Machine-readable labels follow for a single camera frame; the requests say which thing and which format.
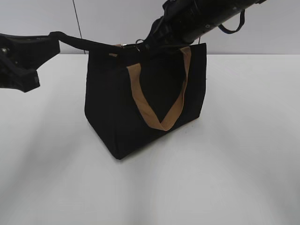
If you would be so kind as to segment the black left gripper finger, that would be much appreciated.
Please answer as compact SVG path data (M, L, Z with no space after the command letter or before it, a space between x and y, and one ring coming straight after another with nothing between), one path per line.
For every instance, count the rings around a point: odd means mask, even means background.
M38 73L34 69L20 69L16 71L4 69L4 88L21 92L29 92L40 87Z
M89 51L89 50L103 48L100 43L73 37L73 36L69 36L61 31L50 32L49 37L55 38L67 45L70 45L70 46L72 46L76 49L80 49L80 50Z

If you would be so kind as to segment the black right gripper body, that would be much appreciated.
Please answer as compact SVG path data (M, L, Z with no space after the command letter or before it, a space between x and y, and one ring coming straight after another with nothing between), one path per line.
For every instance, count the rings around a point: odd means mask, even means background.
M187 46L199 38L199 1L168 0L143 40L144 49Z

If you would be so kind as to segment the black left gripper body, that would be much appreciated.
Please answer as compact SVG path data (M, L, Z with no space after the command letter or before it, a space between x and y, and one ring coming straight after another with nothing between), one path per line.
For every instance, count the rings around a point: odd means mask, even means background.
M0 35L0 87L4 89L4 69L38 70L60 53L59 40L49 36Z

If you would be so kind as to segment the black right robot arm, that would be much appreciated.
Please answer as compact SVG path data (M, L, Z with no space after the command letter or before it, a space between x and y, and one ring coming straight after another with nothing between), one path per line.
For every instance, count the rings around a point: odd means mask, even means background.
M168 0L143 48L179 47L192 44L214 29L227 35L237 33L250 11L250 25L241 39L238 53L300 52L300 2L298 0Z

